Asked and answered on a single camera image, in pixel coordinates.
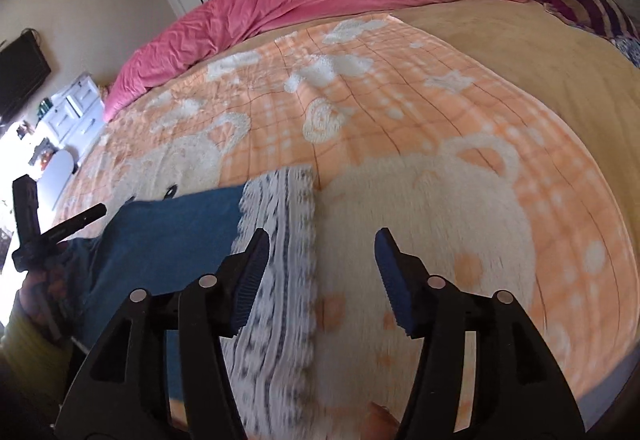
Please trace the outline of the person's left hand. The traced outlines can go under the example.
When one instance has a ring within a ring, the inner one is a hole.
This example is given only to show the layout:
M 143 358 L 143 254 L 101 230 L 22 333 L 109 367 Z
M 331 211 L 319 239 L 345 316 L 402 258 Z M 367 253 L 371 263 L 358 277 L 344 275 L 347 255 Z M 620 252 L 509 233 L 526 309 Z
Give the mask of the person's left hand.
M 26 316 L 49 342 L 62 342 L 68 329 L 62 304 L 66 298 L 65 260 L 69 241 L 55 245 L 42 267 L 29 270 L 18 292 Z

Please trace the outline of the person's right hand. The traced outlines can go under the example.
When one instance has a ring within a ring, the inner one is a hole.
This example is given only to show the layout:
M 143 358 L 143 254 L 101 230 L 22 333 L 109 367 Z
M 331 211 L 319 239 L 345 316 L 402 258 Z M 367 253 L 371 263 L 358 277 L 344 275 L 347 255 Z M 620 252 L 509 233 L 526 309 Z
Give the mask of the person's right hand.
M 369 402 L 360 426 L 361 440 L 394 440 L 399 422 L 385 406 Z

